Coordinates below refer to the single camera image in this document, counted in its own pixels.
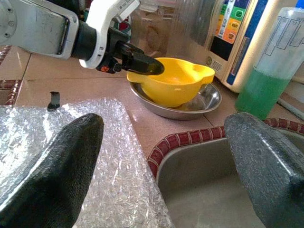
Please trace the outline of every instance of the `sink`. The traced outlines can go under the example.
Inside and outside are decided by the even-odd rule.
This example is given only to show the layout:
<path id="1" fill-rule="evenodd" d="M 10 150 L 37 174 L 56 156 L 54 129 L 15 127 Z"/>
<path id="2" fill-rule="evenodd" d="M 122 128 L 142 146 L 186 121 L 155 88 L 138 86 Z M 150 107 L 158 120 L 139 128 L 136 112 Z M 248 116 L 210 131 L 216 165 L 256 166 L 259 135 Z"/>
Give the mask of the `sink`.
<path id="1" fill-rule="evenodd" d="M 281 131 L 304 152 L 303 135 Z M 187 134 L 190 145 L 170 150 L 153 172 L 176 228 L 264 228 L 237 175 L 224 132 L 218 139 L 198 144 L 191 144 L 194 134 Z M 181 136 L 176 134 L 180 144 Z M 171 148 L 170 137 L 154 150 L 162 151 L 163 142 Z M 148 158 L 151 169 L 157 160 L 153 153 Z"/>

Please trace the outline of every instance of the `green liquid bottle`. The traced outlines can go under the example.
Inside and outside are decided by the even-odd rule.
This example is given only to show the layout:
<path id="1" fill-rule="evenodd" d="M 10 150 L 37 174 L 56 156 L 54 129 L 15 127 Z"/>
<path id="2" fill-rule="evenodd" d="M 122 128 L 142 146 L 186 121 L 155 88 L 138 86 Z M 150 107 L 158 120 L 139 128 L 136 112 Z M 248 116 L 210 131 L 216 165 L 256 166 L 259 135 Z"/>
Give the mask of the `green liquid bottle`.
<path id="1" fill-rule="evenodd" d="M 282 8 L 261 58 L 238 96 L 238 111 L 264 120 L 304 61 L 304 10 Z"/>

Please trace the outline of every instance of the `countertop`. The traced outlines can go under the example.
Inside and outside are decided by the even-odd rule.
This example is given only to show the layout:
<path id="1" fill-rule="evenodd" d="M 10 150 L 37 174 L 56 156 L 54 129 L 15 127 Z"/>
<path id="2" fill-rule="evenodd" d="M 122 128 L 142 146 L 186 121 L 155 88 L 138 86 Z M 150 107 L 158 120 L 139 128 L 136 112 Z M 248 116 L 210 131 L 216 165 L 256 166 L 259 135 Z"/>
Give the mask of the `countertop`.
<path id="1" fill-rule="evenodd" d="M 223 96 L 218 109 L 198 120 L 169 120 L 151 113 L 139 103 L 124 71 L 114 75 L 106 74 L 82 68 L 77 59 L 60 60 L 29 54 L 13 47 L 0 66 L 0 81 L 17 79 L 23 80 L 17 106 L 47 107 L 50 91 L 60 92 L 62 105 L 102 97 L 119 99 L 126 107 L 146 156 L 168 134 L 222 126 L 225 118 L 236 111 L 234 102 L 238 96 L 215 79 L 213 84 Z M 268 117 L 303 122 L 278 104 Z"/>

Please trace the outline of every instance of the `stainless steel bowl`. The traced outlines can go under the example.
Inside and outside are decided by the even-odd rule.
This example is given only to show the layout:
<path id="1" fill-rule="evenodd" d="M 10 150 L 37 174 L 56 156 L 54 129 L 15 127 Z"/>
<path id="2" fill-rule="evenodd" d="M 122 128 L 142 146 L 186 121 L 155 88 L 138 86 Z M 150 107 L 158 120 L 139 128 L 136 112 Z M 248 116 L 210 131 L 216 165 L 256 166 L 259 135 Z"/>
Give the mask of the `stainless steel bowl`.
<path id="1" fill-rule="evenodd" d="M 215 110 L 222 101 L 222 96 L 213 84 L 203 85 L 191 101 L 176 108 L 167 108 L 154 103 L 142 90 L 141 84 L 130 83 L 133 93 L 151 112 L 174 120 L 194 120 L 204 113 Z"/>

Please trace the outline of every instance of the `yellow plastic bowl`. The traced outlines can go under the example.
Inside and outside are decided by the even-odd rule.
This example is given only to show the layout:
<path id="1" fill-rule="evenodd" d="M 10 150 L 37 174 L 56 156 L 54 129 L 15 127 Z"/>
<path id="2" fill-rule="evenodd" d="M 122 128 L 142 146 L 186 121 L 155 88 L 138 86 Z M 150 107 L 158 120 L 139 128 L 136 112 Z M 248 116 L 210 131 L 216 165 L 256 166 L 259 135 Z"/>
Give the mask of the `yellow plastic bowl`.
<path id="1" fill-rule="evenodd" d="M 127 72 L 130 82 L 140 83 L 144 93 L 155 103 L 177 107 L 193 99 L 203 84 L 211 83 L 215 71 L 207 66 L 176 58 L 157 58 L 165 66 L 160 75 Z"/>

